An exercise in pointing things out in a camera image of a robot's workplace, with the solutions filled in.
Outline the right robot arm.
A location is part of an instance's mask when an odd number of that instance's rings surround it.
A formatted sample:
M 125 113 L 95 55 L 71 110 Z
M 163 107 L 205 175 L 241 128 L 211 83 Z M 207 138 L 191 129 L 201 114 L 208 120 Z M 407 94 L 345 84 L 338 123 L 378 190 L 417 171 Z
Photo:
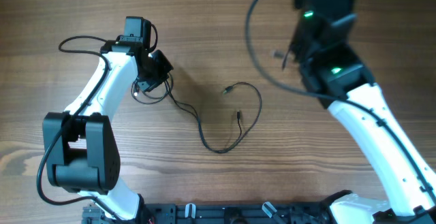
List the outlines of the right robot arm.
M 337 223 L 434 223 L 435 173 L 390 111 L 369 68 L 348 43 L 354 0 L 294 0 L 290 51 L 305 88 L 346 128 L 377 174 L 386 200 L 351 191 L 327 206 Z

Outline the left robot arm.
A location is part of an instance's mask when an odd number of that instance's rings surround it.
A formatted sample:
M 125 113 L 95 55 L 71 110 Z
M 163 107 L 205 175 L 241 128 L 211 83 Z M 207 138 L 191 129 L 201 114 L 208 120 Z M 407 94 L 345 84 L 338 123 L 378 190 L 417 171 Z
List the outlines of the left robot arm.
M 151 40 L 156 26 L 128 16 L 124 33 L 104 40 L 99 65 L 79 96 L 63 112 L 43 120 L 44 154 L 36 189 L 47 204 L 90 200 L 110 223 L 154 223 L 143 197 L 120 179 L 121 158 L 111 121 L 127 87 L 147 93 L 163 84 L 173 66 Z

